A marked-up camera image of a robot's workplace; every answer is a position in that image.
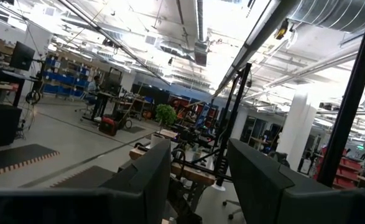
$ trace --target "floor mat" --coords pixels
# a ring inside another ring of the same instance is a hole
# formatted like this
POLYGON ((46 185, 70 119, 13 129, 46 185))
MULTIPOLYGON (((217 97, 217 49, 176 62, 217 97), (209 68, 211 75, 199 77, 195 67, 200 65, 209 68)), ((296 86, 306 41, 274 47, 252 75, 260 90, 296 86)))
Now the floor mat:
POLYGON ((99 166, 89 167, 71 177, 52 185, 51 187, 93 189, 109 180, 115 172, 100 168, 99 166))
POLYGON ((134 127, 131 127, 131 128, 126 128, 126 129, 123 129, 123 131, 127 131, 129 133, 132 133, 132 134, 135 134, 139 131, 143 131, 143 130, 146 130, 145 128, 141 128, 141 127, 138 127, 138 126, 134 126, 134 127))
POLYGON ((47 147, 30 144, 0 151, 0 174, 59 155, 47 147))

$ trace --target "concrete floor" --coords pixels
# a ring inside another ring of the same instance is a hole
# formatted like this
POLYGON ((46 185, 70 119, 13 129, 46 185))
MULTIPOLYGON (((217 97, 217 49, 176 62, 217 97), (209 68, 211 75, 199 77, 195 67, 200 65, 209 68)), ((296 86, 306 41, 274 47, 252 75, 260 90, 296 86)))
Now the concrete floor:
MULTIPOLYGON (((79 101, 53 98, 44 98, 37 104, 34 123, 29 131, 25 131, 25 140, 16 140, 10 146, 0 147, 0 150, 40 144, 60 152, 60 155, 1 174, 0 188, 46 188, 93 165, 117 172, 118 167, 129 160, 128 152, 133 145, 148 142, 145 137, 159 129, 154 122, 134 119, 133 126, 145 130, 134 134, 119 130, 115 137, 107 136, 89 121, 80 121, 81 113, 75 112, 75 109, 81 107, 84 104, 79 101)), ((222 201, 237 200, 237 196, 232 184, 224 183, 224 186, 225 192, 212 187, 205 190, 196 210, 203 223, 245 223, 241 213, 233 221, 228 221, 228 214, 237 207, 223 207, 222 201)))

